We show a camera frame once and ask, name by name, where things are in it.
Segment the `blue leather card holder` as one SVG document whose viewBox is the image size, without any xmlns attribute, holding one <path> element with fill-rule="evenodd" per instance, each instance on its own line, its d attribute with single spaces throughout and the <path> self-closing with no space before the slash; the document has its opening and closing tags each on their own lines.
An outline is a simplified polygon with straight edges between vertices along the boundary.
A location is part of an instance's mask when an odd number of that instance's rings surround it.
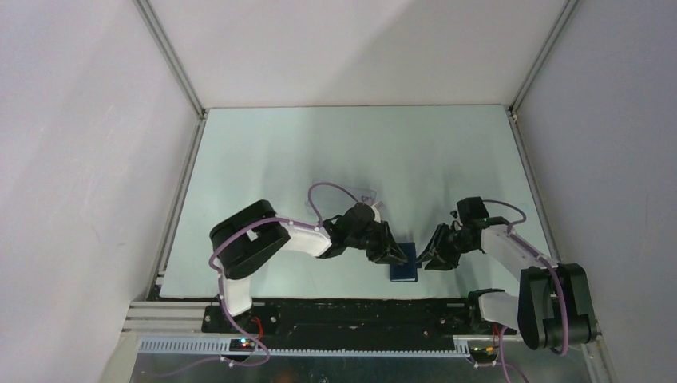
<svg viewBox="0 0 677 383">
<path fill-rule="evenodd" d="M 406 256 L 406 261 L 398 265 L 389 265 L 389 280 L 391 282 L 417 282 L 420 264 L 417 262 L 415 243 L 406 242 L 398 245 Z"/>
</svg>

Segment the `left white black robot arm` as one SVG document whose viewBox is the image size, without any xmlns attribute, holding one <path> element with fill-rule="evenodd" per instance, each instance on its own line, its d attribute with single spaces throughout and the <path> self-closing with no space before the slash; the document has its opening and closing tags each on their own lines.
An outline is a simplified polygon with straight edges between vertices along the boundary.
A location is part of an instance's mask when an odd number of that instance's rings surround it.
<svg viewBox="0 0 677 383">
<path fill-rule="evenodd" d="M 237 333 L 252 322 L 252 275 L 280 251 L 330 259 L 352 248 L 364 251 L 376 264 L 402 265 L 409 260 L 388 222 L 362 202 L 341 215 L 309 224 L 278 215 L 269 201 L 261 199 L 216 224 L 209 239 L 208 265 L 218 274 L 224 308 L 221 321 Z"/>
</svg>

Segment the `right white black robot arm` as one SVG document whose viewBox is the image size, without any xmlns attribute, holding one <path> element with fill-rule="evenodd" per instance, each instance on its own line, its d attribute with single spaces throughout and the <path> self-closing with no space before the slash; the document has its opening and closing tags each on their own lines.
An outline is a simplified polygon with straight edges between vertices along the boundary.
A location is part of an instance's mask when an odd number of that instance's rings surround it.
<svg viewBox="0 0 677 383">
<path fill-rule="evenodd" d="M 479 196 L 457 202 L 452 223 L 441 223 L 417 261 L 426 270 L 457 268 L 462 255 L 480 251 L 498 261 L 517 281 L 511 295 L 501 289 L 469 293 L 464 321 L 483 334 L 495 324 L 515 330 L 533 350 L 565 355 L 572 345 L 594 342 L 600 334 L 584 268 L 559 263 L 517 233 L 525 223 L 492 216 Z"/>
</svg>

